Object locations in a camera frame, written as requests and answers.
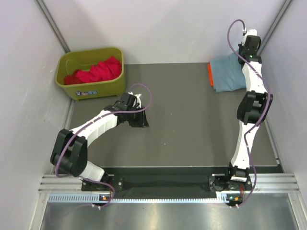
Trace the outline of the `grey-blue t-shirt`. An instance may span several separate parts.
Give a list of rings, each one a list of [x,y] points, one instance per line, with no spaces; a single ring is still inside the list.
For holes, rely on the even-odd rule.
[[[246,88],[246,81],[236,54],[213,59],[209,62],[216,92],[232,92]]]

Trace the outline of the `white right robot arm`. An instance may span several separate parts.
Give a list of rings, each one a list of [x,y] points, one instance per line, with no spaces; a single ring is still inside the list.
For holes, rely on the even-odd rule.
[[[273,101],[273,95],[266,90],[262,75],[262,59],[257,54],[261,38],[255,29],[243,29],[243,39],[239,46],[238,62],[245,78],[246,94],[237,109],[239,135],[235,153],[230,161],[224,184],[228,189],[237,187],[245,190],[252,188],[249,176],[250,159],[255,135],[265,120]]]

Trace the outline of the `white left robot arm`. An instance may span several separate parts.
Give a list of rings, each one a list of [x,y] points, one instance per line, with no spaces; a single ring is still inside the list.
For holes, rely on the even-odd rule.
[[[71,129],[62,129],[56,138],[50,162],[55,172],[64,171],[74,177],[91,180],[98,190],[107,188],[107,172],[88,161],[88,147],[101,135],[127,122],[131,127],[148,127],[141,94],[125,92],[113,105],[105,107],[85,124]]]

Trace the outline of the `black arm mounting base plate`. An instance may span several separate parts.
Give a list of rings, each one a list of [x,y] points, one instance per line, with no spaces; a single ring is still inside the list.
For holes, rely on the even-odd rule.
[[[224,174],[145,174],[145,175],[107,175],[102,182],[108,183],[118,191],[135,187],[196,187],[204,191],[249,191],[251,178],[245,182],[231,181]]]

